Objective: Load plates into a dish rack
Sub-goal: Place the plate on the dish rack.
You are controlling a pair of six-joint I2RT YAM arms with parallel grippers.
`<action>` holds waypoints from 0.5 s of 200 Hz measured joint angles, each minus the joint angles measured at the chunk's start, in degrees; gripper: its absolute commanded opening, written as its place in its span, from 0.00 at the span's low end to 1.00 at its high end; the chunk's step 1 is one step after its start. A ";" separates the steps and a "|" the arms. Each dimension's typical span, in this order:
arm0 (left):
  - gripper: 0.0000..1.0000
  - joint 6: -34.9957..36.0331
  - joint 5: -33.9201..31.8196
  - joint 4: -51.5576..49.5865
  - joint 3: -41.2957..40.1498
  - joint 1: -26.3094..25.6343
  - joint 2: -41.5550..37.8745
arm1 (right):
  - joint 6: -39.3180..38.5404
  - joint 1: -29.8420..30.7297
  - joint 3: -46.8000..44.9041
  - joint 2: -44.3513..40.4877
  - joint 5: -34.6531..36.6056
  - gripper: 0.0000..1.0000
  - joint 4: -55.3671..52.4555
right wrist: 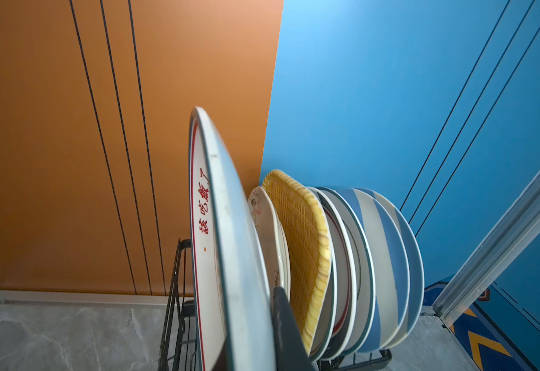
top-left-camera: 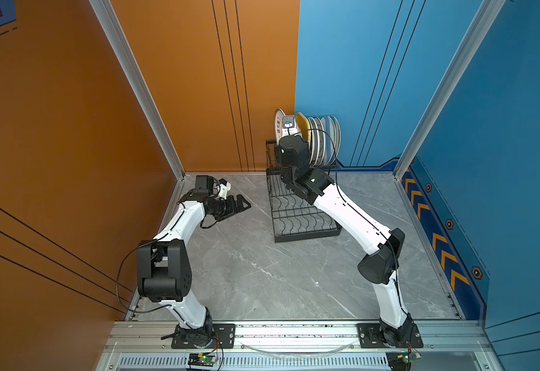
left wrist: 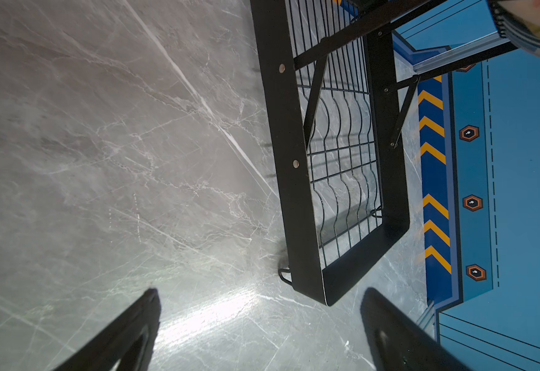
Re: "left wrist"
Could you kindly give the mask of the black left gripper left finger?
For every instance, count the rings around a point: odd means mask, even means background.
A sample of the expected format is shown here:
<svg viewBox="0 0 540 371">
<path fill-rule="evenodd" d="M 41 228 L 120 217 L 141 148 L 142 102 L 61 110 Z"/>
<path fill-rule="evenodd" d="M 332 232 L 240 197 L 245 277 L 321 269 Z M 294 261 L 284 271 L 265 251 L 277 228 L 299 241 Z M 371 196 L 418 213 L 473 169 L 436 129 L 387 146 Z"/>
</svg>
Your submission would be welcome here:
<svg viewBox="0 0 540 371">
<path fill-rule="evenodd" d="M 57 370 L 147 370 L 160 327 L 161 303 L 150 288 Z"/>
</svg>

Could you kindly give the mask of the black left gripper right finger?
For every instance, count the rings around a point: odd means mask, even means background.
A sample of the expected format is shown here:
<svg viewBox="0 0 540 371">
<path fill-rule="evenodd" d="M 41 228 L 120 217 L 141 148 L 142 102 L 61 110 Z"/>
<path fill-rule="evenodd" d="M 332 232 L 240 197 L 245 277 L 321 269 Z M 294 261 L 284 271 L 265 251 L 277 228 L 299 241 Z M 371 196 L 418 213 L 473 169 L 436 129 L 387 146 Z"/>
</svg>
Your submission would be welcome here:
<svg viewBox="0 0 540 371">
<path fill-rule="evenodd" d="M 467 370 L 377 289 L 366 290 L 361 318 L 378 370 Z"/>
</svg>

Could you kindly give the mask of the orange sunburst plate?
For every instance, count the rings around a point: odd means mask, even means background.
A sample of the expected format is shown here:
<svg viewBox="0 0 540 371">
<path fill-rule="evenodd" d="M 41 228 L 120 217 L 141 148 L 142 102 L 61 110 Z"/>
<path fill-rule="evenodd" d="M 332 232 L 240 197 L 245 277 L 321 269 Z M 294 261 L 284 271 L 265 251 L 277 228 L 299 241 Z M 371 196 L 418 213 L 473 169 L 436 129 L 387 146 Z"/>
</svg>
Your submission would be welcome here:
<svg viewBox="0 0 540 371">
<path fill-rule="evenodd" d="M 499 34 L 540 57 L 540 1 L 488 1 Z"/>
</svg>

